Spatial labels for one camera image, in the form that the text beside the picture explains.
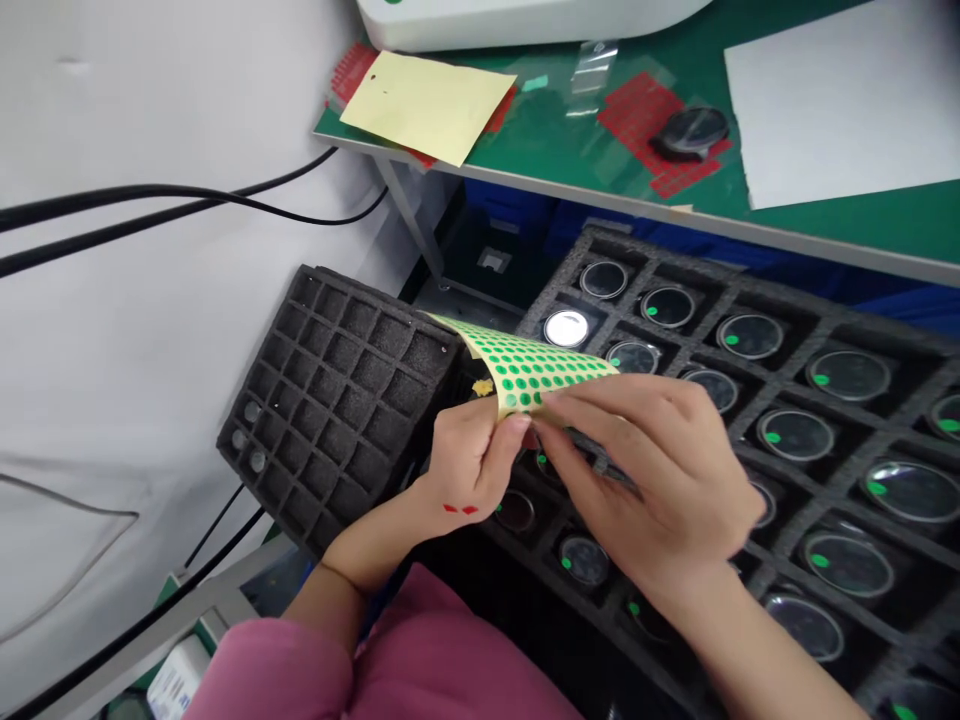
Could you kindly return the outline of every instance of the metal table leg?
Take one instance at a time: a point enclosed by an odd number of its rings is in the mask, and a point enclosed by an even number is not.
[[[410,204],[410,200],[403,190],[403,185],[400,183],[400,178],[397,177],[393,161],[376,156],[374,156],[373,159],[377,164],[377,169],[383,176],[383,181],[390,190],[393,201],[397,204],[397,209],[400,210],[400,216],[410,230],[410,234],[413,235],[413,240],[417,243],[417,247],[420,248],[420,252],[423,253],[423,259],[427,261],[430,274],[433,276],[437,285],[440,286],[441,290],[447,289],[447,283],[443,280],[443,254],[440,252],[440,246],[437,244],[437,238],[433,234],[433,229],[417,219],[417,215],[413,211],[413,206]]]

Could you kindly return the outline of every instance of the yellow paper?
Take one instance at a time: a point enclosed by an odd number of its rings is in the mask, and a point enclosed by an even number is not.
[[[340,119],[460,167],[516,78],[383,51]]]
[[[467,344],[470,355],[486,364],[497,388],[498,419],[515,412],[536,415],[544,411],[544,393],[619,373],[606,360],[593,355],[440,315],[430,317],[454,330]]]

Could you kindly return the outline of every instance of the left hand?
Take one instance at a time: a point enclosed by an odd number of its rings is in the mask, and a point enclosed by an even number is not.
[[[407,491],[416,497],[418,520],[432,535],[446,535],[486,520],[497,509],[530,416],[497,423],[497,398],[444,410],[433,426],[430,469]]]

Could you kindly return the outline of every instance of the circular lens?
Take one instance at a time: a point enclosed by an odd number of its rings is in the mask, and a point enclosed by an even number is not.
[[[817,662],[830,662],[843,654],[843,631],[819,605],[795,595],[774,595],[764,608]]]
[[[243,419],[249,423],[254,423],[260,417],[260,412],[260,406],[251,400],[243,408]]]
[[[760,442],[787,460],[819,460],[833,449],[833,430],[816,415],[802,410],[774,410],[757,424]]]
[[[753,485],[757,492],[763,497],[763,502],[766,504],[766,509],[763,511],[763,515],[760,516],[760,519],[757,520],[757,524],[753,526],[754,530],[759,530],[760,528],[765,528],[767,525],[773,522],[773,519],[777,516],[777,499],[773,497],[767,488],[761,485],[758,482],[753,480],[750,481],[750,484]]]
[[[905,520],[943,523],[960,516],[960,485],[926,465],[881,462],[867,471],[860,487],[877,505]]]
[[[230,436],[230,444],[233,445],[234,450],[243,450],[247,444],[247,436],[242,430],[234,430],[233,435]]]
[[[899,720],[956,720],[960,695],[930,680],[907,678],[890,694],[889,709]]]
[[[627,603],[627,612],[644,635],[658,643],[669,643],[676,638],[677,631],[667,622],[646,598],[635,597]]]
[[[626,271],[609,260],[588,265],[580,273],[580,288],[588,295],[593,295],[601,300],[616,297],[623,292],[626,286]]]
[[[587,339],[590,325],[576,310],[560,310],[543,324],[543,336],[557,347],[576,347]]]
[[[610,348],[606,359],[621,373],[652,375],[660,364],[660,349],[647,343],[622,342]]]
[[[927,422],[940,437],[960,442],[960,395],[948,395],[934,405]]]
[[[688,372],[682,379],[701,385],[721,415],[736,405],[737,398],[740,396],[736,383],[717,370],[694,370]]]
[[[871,598],[893,587],[893,567],[883,553],[863,540],[821,533],[804,546],[810,571],[847,595]]]
[[[517,490],[507,490],[496,512],[497,522],[515,533],[526,532],[533,526],[536,511],[530,498]]]
[[[851,350],[832,352],[807,366],[807,380],[841,400],[863,402],[890,387],[890,369],[872,355]]]
[[[266,456],[259,450],[254,450],[250,453],[250,467],[256,472],[263,472],[263,469],[267,466]]]
[[[717,344],[747,360],[762,360],[780,349],[783,329],[765,315],[735,315],[717,328]]]
[[[602,584],[610,570],[610,559],[603,548],[580,535],[572,535],[560,544],[560,564],[588,587]]]
[[[644,295],[640,313],[650,322],[663,327],[680,327],[690,322],[695,305],[686,290],[660,288]]]

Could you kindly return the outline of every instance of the black foam tray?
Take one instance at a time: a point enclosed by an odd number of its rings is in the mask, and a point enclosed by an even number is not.
[[[319,559],[396,492],[425,451],[462,348],[405,303],[302,266],[217,448],[284,532]],[[247,416],[248,405],[258,413]]]
[[[612,300],[582,292],[583,268],[611,259],[627,269],[625,291]],[[698,300],[687,325],[668,330],[639,314],[638,299],[663,285],[682,286]],[[553,311],[581,310],[592,324],[580,350],[603,356],[617,342],[639,339],[662,351],[658,373],[676,377],[697,363],[727,373],[740,400],[725,420],[734,449],[752,477],[778,495],[776,520],[751,536],[733,559],[746,587],[762,599],[787,590],[826,607],[845,630],[847,648],[824,667],[868,712],[910,674],[960,679],[960,667],[944,649],[960,642],[960,520],[927,526],[900,520],[873,505],[858,480],[881,458],[916,459],[956,477],[960,446],[926,429],[924,412],[960,385],[958,348],[949,341],[823,299],[757,281],[710,262],[677,255],[628,236],[590,228],[580,238],[518,327],[518,335],[542,339]],[[717,346],[715,331],[729,315],[751,310],[785,329],[782,349],[751,362]],[[868,351],[892,372],[890,390],[866,403],[849,403],[811,387],[804,368],[818,353],[837,347]],[[834,451],[806,465],[767,452],[756,441],[756,423],[769,408],[793,406],[819,415],[837,431]],[[574,433],[594,469],[617,477],[603,448]],[[552,468],[522,455],[511,487],[533,503],[536,522],[521,534],[496,516],[483,528],[567,603],[593,622],[649,677],[695,717],[722,714],[707,677],[679,638],[652,642],[639,631],[628,604],[643,598],[622,574],[587,590],[563,569],[558,546],[571,533],[587,534]],[[874,601],[858,602],[805,569],[802,540],[818,529],[866,533],[887,552],[898,582]]]

